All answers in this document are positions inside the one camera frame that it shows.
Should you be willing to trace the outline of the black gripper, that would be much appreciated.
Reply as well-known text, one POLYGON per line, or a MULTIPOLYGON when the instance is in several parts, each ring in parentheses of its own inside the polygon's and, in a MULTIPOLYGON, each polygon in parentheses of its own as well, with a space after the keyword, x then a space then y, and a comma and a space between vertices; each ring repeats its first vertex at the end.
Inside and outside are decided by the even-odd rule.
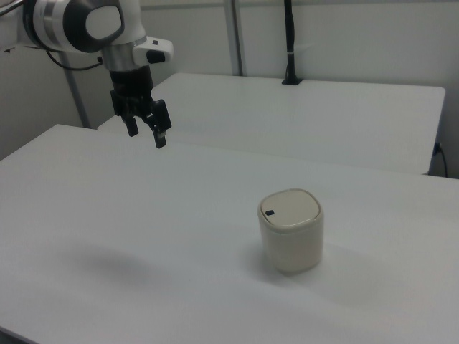
POLYGON ((110 71, 110 77, 115 114, 122 118, 129 136, 138 135, 135 116, 140 117, 146 120, 152 130, 156 147, 163 148, 166 145, 166 131, 172 124, 165 101, 154 100, 151 96, 153 80, 150 67, 124 72, 110 71))

